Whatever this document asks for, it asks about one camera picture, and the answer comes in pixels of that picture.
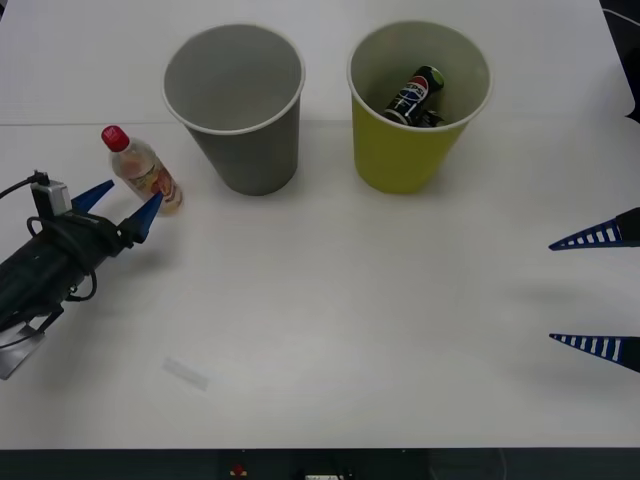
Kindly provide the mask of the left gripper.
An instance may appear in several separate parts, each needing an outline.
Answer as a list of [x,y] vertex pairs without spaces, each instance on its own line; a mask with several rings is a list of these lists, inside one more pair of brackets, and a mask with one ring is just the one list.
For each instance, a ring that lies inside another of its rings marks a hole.
[[[71,200],[72,208],[91,210],[114,186],[113,180],[107,180],[90,188]],[[58,226],[74,243],[66,237],[58,238],[58,268],[68,274],[89,274],[124,247],[144,243],[162,203],[163,194],[154,194],[118,229],[110,220],[92,214],[69,212],[59,216]]]

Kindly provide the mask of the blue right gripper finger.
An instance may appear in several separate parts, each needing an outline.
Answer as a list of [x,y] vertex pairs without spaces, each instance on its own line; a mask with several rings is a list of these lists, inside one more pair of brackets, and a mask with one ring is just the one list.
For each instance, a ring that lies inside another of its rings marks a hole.
[[640,208],[636,207],[603,223],[576,232],[549,245],[551,251],[636,248],[639,246]]
[[550,333],[549,337],[563,345],[640,372],[640,338],[638,336],[583,336]]

